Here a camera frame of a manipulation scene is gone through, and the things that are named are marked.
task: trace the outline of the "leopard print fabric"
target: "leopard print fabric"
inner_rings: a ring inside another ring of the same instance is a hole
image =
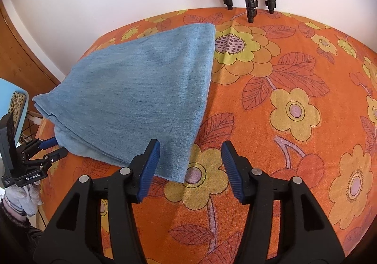
[[[18,92],[14,92],[11,103],[9,105],[8,113],[13,113],[14,131],[16,132],[18,123],[21,118],[22,110],[26,103],[26,95]]]

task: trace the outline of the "gloved hand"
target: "gloved hand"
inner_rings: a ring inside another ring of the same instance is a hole
[[[25,212],[28,216],[33,216],[38,212],[38,206],[43,202],[40,198],[40,181],[18,187],[12,185],[5,189],[5,201],[18,213]]]

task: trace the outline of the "floral tablecloth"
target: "floral tablecloth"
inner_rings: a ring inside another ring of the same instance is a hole
[[[377,213],[377,54],[352,37],[295,15],[205,8],[148,18],[100,37],[85,55],[112,44],[193,22],[216,25],[207,109],[183,184],[155,177],[134,205],[149,264],[233,262],[248,206],[233,197],[220,146],[268,174],[302,177],[348,254]],[[44,120],[40,138],[53,136]],[[82,174],[118,168],[69,154],[42,183],[40,217],[47,222]],[[277,252],[274,206],[269,257]],[[101,203],[104,254],[112,256],[107,203]]]

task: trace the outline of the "blue garment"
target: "blue garment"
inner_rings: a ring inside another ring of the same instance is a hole
[[[156,175],[183,182],[207,102],[215,27],[191,24],[93,52],[35,107],[60,146],[128,165],[161,143]]]

